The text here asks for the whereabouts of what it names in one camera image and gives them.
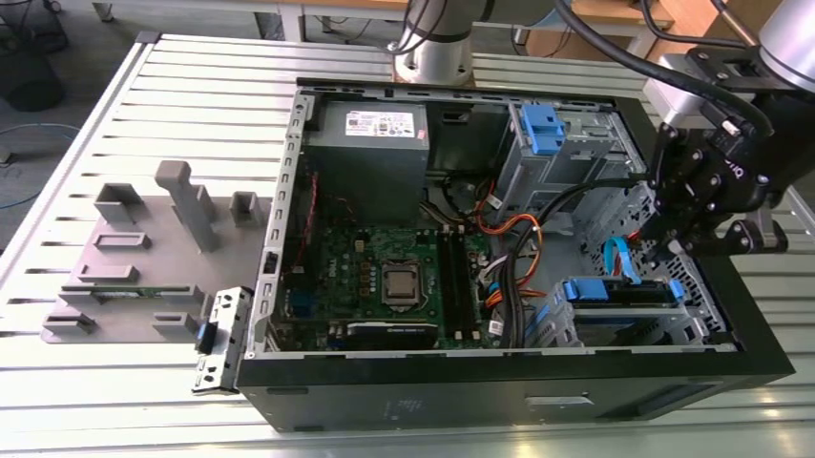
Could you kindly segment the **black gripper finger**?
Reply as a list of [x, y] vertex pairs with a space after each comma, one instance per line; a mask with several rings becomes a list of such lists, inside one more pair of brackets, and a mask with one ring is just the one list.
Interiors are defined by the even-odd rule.
[[676, 128], [661, 123], [657, 129], [657, 141], [648, 168], [648, 187], [653, 192], [653, 213], [640, 229], [642, 239], [664, 239], [668, 233], [670, 210], [669, 199], [673, 197], [669, 167], [673, 165], [673, 153], [678, 146], [680, 133]]
[[750, 219], [736, 219], [724, 235], [716, 234], [710, 222], [693, 224], [684, 232], [666, 236], [653, 246], [653, 261], [666, 261], [676, 256], [693, 258], [729, 257], [736, 255], [782, 253], [788, 249], [788, 239], [778, 223], [769, 219], [761, 227]]

